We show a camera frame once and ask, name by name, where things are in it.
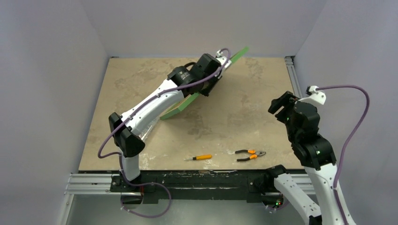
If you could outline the orange handle screwdriver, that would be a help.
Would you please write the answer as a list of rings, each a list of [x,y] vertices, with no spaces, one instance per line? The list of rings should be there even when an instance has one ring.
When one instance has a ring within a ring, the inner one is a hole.
[[[207,159],[211,159],[212,155],[201,155],[201,156],[195,156],[195,157],[189,157],[189,158],[185,158],[185,161],[198,161],[198,160],[207,160]]]

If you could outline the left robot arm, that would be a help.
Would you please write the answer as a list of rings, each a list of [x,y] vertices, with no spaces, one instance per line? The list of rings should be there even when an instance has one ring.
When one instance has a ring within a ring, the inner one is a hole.
[[[228,57],[203,54],[197,62],[174,68],[161,85],[138,105],[108,120],[115,145],[121,152],[122,186],[129,192],[140,185],[139,154],[145,148],[140,138],[149,124],[172,105],[187,96],[211,87],[230,65]]]

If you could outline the green picture frame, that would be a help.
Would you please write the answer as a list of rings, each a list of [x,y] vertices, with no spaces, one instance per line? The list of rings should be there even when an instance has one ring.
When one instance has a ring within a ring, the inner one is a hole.
[[[249,51],[249,47],[245,46],[243,49],[235,53],[230,61],[230,66],[236,63],[241,57],[243,57]],[[182,112],[185,108],[187,108],[195,99],[200,96],[200,93],[194,93],[192,95],[187,96],[183,101],[175,104],[174,106],[170,107],[162,116],[160,116],[160,120],[169,119],[180,112]]]

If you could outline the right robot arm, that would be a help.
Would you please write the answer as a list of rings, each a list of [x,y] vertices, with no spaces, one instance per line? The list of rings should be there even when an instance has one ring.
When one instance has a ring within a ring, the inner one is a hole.
[[[355,224],[336,177],[332,145],[319,134],[316,106],[287,91],[271,101],[268,112],[286,126],[292,150],[304,167],[318,202],[312,201],[282,165],[269,169],[263,179],[265,188],[281,192],[307,225]]]

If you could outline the orange black pliers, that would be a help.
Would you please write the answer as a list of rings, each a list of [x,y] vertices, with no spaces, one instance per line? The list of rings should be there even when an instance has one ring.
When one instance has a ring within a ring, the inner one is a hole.
[[[248,154],[250,156],[246,157],[246,158],[239,158],[237,159],[237,162],[245,162],[245,161],[250,161],[252,159],[261,157],[266,155],[265,151],[256,151],[256,150],[237,150],[234,152],[235,154],[241,154],[241,153],[245,153]]]

